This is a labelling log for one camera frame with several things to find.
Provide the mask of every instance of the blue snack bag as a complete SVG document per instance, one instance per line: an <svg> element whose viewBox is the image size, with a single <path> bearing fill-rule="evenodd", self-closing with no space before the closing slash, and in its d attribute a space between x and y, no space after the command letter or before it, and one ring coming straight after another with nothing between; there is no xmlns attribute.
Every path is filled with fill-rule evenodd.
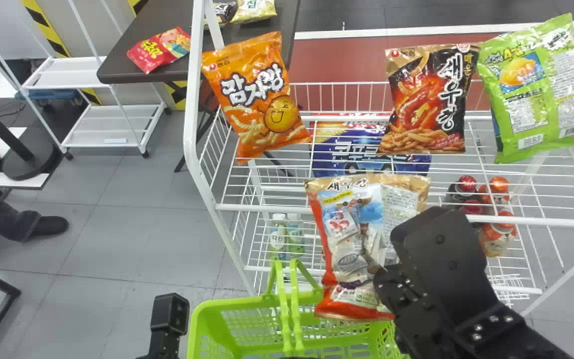
<svg viewBox="0 0 574 359"><path fill-rule="evenodd" d="M360 116L360 113L340 112L332 115ZM368 116L389 116L389 113L363 115L364 121L317 123L311 164L314 177L387 172L427 175L431 155L377 156L380 139L389 121L369 121Z"/></svg>

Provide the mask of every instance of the yellow snack bag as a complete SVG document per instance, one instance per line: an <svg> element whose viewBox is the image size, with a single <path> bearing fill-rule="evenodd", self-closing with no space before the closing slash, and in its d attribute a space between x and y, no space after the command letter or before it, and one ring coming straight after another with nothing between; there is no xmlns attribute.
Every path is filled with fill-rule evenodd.
<svg viewBox="0 0 574 359"><path fill-rule="evenodd" d="M239 0L239 8L230 23L256 22L272 16L278 16L274 0Z"/></svg>
<svg viewBox="0 0 574 359"><path fill-rule="evenodd" d="M264 151L310 140L298 106L289 97L279 31L203 52L202 69L239 135L238 164Z"/></svg>

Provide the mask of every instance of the yellow and black hazard stripe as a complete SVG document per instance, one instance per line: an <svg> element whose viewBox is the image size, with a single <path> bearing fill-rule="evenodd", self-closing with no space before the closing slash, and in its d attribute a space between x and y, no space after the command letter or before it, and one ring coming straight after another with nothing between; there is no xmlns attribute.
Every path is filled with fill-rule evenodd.
<svg viewBox="0 0 574 359"><path fill-rule="evenodd" d="M134 12L134 16L137 16L139 11L145 6L147 0L128 0L130 3L130 8ZM174 105L177 110L185 110L185 97L187 96L187 81L171 81L166 82L165 86L174 101Z"/></svg>
<svg viewBox="0 0 574 359"><path fill-rule="evenodd" d="M37 27L41 30L41 33L43 33L46 40L48 40L48 43L52 46L54 52L56 52L59 57L72 57L70 52L68 52L66 45L64 45L63 41L57 34L57 31L52 27L52 24L48 21L48 18L43 13L43 10L39 7L36 0L21 0L21 3L25 6L25 9L28 10L30 17L37 24ZM92 104L102 105L102 102L99 96L96 95L94 89L81 89L81 91Z"/></svg>

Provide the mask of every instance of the black shoe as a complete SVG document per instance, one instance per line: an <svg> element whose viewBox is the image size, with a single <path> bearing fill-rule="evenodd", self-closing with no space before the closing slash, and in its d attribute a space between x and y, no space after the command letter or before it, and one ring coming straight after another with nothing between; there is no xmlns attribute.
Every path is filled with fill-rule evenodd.
<svg viewBox="0 0 574 359"><path fill-rule="evenodd" d="M30 238L36 236L54 236L68 230L68 220L59 216L42 216L32 230Z"/></svg>

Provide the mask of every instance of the black table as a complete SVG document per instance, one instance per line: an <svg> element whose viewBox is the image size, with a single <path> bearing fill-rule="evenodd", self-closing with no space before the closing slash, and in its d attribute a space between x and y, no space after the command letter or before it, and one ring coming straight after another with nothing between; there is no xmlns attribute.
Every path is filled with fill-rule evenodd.
<svg viewBox="0 0 574 359"><path fill-rule="evenodd" d="M189 55L177 61L160 66L147 75L128 59L126 52L137 42L180 26L191 34L193 0L149 0L137 17L123 32L119 41L96 72L104 84L133 84L136 82L168 82L187 80ZM267 20L245 25L227 25L221 28L225 45L280 30L283 33L283 61L289 68L293 37L296 32L296 19L300 0L276 0L276 12ZM203 52L213 51L212 38L205 33Z"/></svg>

